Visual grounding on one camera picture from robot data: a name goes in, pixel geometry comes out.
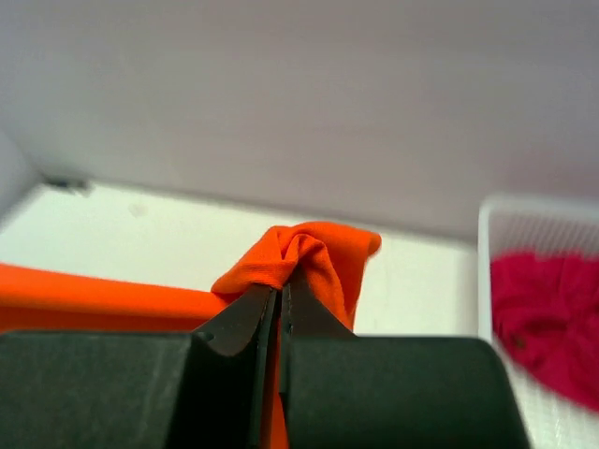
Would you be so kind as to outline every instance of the white plastic bin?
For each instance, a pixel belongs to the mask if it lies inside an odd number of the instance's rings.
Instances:
[[[515,366],[493,341],[490,261],[514,250],[599,256],[599,205],[545,197],[495,196],[478,222],[478,335],[493,342],[507,367],[533,447],[596,449],[599,414],[553,394]]]

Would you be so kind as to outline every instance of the basket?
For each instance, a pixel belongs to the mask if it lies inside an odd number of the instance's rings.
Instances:
[[[492,337],[490,261],[514,250],[599,256],[599,205],[545,197],[495,196],[478,221],[478,335],[507,368],[533,447],[596,449],[599,414],[558,397],[514,365]]]

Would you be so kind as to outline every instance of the white basket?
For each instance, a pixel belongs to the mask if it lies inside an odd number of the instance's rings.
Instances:
[[[493,340],[490,261],[513,250],[553,254],[577,251],[599,256],[599,206],[543,197],[497,196],[484,202],[478,220],[478,335],[493,343],[504,360],[533,447],[597,449],[599,414],[548,391],[512,364]]]

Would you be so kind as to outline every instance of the gray wall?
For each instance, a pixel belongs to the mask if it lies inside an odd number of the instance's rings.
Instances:
[[[473,236],[599,197],[597,0],[0,4],[0,123],[50,173]]]
[[[38,180],[36,170],[0,130],[0,217]]]

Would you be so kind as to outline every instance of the orange fabric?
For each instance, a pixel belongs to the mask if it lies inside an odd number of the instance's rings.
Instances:
[[[0,264],[0,332],[10,329],[191,330],[251,284],[281,289],[301,264],[315,295],[347,327],[354,324],[364,266],[377,234],[332,223],[275,226],[210,292],[115,282]],[[287,447],[278,396],[271,448]]]

